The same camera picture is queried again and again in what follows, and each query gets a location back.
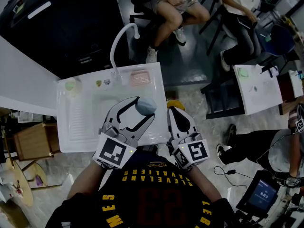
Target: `person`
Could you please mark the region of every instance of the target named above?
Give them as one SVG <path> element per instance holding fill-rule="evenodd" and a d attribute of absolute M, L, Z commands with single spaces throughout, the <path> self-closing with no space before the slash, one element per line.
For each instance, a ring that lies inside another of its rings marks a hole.
<path fill-rule="evenodd" d="M 165 18 L 165 22 L 158 28 L 148 48 L 146 63 L 157 61 L 159 46 L 171 33 L 174 33 L 176 39 L 184 44 L 186 37 L 183 26 L 201 24 L 210 19 L 209 12 L 197 0 L 149 0 L 143 5 Z M 189 14 L 185 20 L 182 17 L 184 12 Z"/>
<path fill-rule="evenodd" d="M 245 63 L 261 53 L 261 46 L 254 30 L 257 9 L 261 0 L 222 0 L 228 13 L 223 14 L 224 25 L 237 39 L 237 45 L 221 51 L 223 69 L 228 72 L 232 65 Z"/>
<path fill-rule="evenodd" d="M 223 221 L 219 225 L 219 217 L 228 209 L 217 212 L 223 199 L 213 184 L 198 167 L 186 172 L 158 156 L 156 146 L 148 150 L 138 147 L 98 191 L 105 172 L 92 161 L 77 177 L 68 199 L 54 211 L 46 227 L 224 225 Z"/>
<path fill-rule="evenodd" d="M 292 110 L 287 129 L 237 134 L 232 124 L 226 145 L 217 146 L 217 156 L 224 165 L 247 158 L 275 176 L 304 177 L 304 133 L 296 131 L 296 121 L 296 110 Z"/>

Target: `sock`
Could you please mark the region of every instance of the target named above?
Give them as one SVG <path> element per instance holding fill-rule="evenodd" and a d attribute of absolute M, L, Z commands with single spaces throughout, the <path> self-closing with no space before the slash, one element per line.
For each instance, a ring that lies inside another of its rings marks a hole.
<path fill-rule="evenodd" d="M 154 49 L 155 51 L 158 51 L 159 47 L 156 47 L 156 46 L 153 46 L 153 45 L 150 45 L 151 49 Z"/>

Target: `shorts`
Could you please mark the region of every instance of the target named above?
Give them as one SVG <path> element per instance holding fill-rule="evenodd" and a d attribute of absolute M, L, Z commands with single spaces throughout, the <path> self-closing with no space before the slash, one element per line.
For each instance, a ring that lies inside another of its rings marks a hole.
<path fill-rule="evenodd" d="M 163 0 L 150 0 L 149 2 L 146 2 L 143 4 L 144 7 L 152 10 L 155 14 L 157 14 L 157 5 L 160 1 Z M 177 11 L 180 12 L 180 14 L 183 14 L 190 6 L 192 6 L 194 3 L 199 2 L 198 0 L 188 0 L 185 3 L 179 5 L 176 7 Z"/>

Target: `white label strip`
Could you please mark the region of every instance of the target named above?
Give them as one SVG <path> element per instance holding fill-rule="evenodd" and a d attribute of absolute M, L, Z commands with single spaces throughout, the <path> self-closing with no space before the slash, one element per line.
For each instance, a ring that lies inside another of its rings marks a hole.
<path fill-rule="evenodd" d="M 28 19 L 31 19 L 32 17 L 34 17 L 35 15 L 39 14 L 41 11 L 45 10 L 49 6 L 51 6 L 51 2 L 50 1 L 46 2 L 45 4 L 43 4 L 39 8 L 37 8 L 35 11 L 33 11 L 32 13 L 30 13 L 28 15 Z"/>

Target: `black sleeve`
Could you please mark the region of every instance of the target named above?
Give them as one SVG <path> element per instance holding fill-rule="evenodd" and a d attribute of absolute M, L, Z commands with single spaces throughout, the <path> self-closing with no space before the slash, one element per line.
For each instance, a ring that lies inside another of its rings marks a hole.
<path fill-rule="evenodd" d="M 87 218 L 90 207 L 90 198 L 82 193 L 77 193 L 71 199 L 64 201 L 62 205 L 54 211 L 46 228 L 62 228 L 64 226 L 70 226 L 72 228 L 73 223 L 77 223 L 76 226 L 81 225 L 81 223 L 86 224 L 88 220 L 84 218 Z"/>

